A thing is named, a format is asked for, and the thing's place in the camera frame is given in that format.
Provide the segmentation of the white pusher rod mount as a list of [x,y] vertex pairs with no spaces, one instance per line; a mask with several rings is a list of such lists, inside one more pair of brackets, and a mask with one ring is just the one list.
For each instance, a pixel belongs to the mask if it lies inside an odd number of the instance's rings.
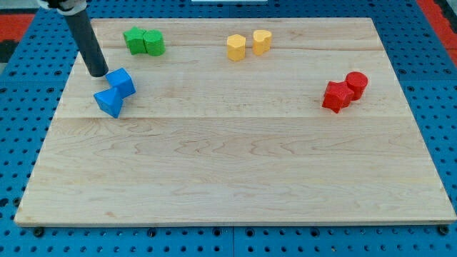
[[72,16],[87,7],[87,0],[37,0],[41,8],[56,9],[58,13],[64,16]]

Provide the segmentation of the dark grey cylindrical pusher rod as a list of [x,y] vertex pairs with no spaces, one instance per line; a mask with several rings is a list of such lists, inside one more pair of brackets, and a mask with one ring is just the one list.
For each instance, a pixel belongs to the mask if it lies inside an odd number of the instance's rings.
[[109,68],[86,11],[67,15],[65,20],[89,74],[93,77],[105,76]]

